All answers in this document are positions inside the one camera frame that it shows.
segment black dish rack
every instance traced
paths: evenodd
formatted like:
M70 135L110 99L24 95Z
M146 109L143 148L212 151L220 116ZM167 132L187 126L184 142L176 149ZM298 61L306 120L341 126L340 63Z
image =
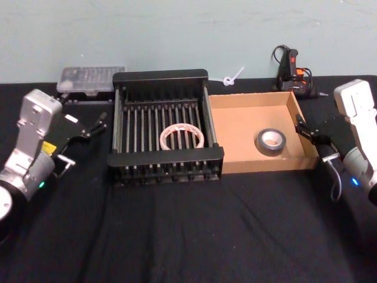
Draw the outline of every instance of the black dish rack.
M206 70L116 73L112 153L108 165L124 185L218 180L224 150L217 144L210 111ZM204 147L186 131L160 134L176 123L198 127Z

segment black power cord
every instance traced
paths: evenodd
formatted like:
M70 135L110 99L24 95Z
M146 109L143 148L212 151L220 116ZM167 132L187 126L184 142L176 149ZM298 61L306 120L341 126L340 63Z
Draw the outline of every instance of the black power cord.
M287 45L278 45L275 47L275 49L272 51L272 56L275 59L276 62L279 63L280 66L285 67L277 58L276 58L276 50L282 49L283 52L290 50L290 48Z
M307 74L307 76L309 77L309 86L307 88L307 93L309 93L313 87L312 71L309 68L298 68L298 69L303 70L305 74Z

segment black electrical tape roll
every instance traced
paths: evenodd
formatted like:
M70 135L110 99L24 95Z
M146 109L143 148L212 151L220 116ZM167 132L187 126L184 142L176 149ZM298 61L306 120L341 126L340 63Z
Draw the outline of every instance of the black electrical tape roll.
M267 144L265 141L270 141L274 144ZM276 129L264 129L260 131L256 140L257 150L266 156L278 156L283 152L287 143L285 135Z

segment blue led light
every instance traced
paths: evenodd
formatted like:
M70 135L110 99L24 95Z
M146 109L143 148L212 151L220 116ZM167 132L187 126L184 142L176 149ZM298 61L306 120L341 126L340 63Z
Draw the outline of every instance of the blue led light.
M355 184L355 186L359 186L359 182L355 178L352 178L352 182Z

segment clear plastic case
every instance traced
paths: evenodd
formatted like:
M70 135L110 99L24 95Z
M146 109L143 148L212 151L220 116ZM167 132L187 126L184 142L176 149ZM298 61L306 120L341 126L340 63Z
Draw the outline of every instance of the clear plastic case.
M66 67L63 69L57 90L60 93L86 93L113 91L113 75L124 72L124 67Z

